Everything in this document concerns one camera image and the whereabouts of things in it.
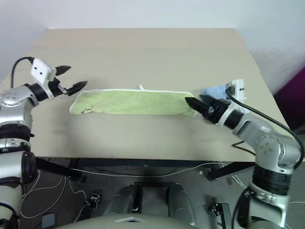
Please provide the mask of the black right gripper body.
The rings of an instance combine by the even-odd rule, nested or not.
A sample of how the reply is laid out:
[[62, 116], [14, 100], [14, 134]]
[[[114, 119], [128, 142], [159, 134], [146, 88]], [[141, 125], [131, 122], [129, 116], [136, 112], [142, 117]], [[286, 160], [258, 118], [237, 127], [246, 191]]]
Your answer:
[[209, 106], [209, 108], [204, 114], [204, 117], [213, 124], [217, 124], [219, 122], [221, 116], [230, 105], [229, 101], [223, 99], [209, 99], [205, 103]]

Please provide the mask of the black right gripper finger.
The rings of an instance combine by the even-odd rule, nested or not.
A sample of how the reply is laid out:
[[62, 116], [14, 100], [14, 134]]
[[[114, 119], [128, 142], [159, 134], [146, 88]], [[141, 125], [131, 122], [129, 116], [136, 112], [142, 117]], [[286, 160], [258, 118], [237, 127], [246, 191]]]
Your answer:
[[203, 117], [207, 118], [207, 105], [201, 101], [187, 101], [187, 104], [200, 113]]
[[194, 110], [209, 110], [210, 105], [201, 102], [194, 97], [185, 97], [186, 103]]

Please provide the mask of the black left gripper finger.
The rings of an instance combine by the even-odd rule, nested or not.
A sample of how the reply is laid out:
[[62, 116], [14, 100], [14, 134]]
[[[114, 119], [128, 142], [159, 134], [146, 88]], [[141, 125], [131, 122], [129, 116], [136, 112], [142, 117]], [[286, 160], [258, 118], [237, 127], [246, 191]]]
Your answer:
[[61, 65], [61, 66], [57, 66], [55, 67], [56, 69], [56, 76], [59, 76], [59, 75], [62, 75], [64, 74], [65, 72], [67, 72], [71, 67], [68, 66], [68, 65]]
[[83, 89], [88, 81], [81, 81], [76, 84], [74, 84], [71, 88], [67, 89], [67, 95], [71, 96], [77, 92], [79, 92], [81, 89]]

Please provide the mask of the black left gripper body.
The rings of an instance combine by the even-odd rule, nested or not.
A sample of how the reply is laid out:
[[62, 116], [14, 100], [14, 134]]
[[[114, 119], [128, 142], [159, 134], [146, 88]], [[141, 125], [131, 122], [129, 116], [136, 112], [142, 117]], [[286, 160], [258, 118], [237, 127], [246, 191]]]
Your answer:
[[57, 97], [62, 94], [68, 94], [67, 89], [60, 85], [60, 81], [56, 77], [53, 79], [53, 81], [48, 82], [48, 88], [50, 89], [54, 97]]

